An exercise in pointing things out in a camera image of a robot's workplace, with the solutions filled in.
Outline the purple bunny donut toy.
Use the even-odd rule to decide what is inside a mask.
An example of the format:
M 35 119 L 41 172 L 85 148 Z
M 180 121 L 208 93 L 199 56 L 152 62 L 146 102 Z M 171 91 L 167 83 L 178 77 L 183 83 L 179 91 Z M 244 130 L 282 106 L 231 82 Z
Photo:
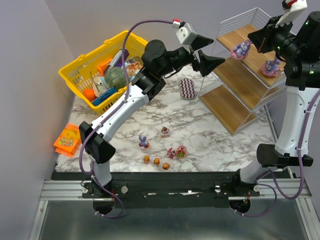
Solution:
M 266 60 L 265 63 L 260 67 L 260 71 L 264 77 L 274 78 L 279 75 L 281 69 L 279 65 L 281 60 L 278 59 L 276 56 L 273 60 Z

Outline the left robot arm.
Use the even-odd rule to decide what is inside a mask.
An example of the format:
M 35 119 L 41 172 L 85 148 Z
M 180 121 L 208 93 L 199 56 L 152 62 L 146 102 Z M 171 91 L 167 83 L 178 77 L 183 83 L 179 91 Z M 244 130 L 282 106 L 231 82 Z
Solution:
M 203 77 L 209 75 L 216 67 L 225 62 L 222 57 L 205 55 L 202 48 L 213 43 L 213 39 L 201 35 L 195 38 L 195 49 L 180 47 L 168 51 L 165 44 L 158 39 L 147 43 L 141 57 L 143 68 L 135 75 L 126 93 L 116 101 L 99 119 L 92 123 L 79 125 L 83 149 L 88 153 L 91 163 L 92 179 L 103 188 L 112 180 L 110 159 L 116 149 L 110 144 L 116 131 L 139 108 L 149 103 L 166 85 L 164 76 L 177 73 L 186 65 L 191 65 L 195 72 Z

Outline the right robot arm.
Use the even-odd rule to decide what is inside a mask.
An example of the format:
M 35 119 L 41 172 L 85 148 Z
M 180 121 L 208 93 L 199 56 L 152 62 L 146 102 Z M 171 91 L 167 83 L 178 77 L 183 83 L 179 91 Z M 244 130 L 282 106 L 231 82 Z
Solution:
M 279 24 L 272 17 L 260 30 L 248 34 L 259 53 L 275 52 L 285 62 L 286 110 L 276 144 L 260 144 L 256 160 L 240 169 L 240 180 L 254 183 L 267 170 L 288 166 L 311 166 L 308 140 L 320 100 L 320 13 L 311 12 L 297 34 L 292 23 Z

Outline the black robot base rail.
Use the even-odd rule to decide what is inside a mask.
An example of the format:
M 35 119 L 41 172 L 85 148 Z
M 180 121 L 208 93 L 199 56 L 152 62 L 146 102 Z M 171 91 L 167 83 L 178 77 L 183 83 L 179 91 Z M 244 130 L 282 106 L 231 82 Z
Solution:
M 236 172 L 113 172 L 104 189 L 84 183 L 82 197 L 103 214 L 112 209 L 230 208 L 246 213 L 262 188 Z

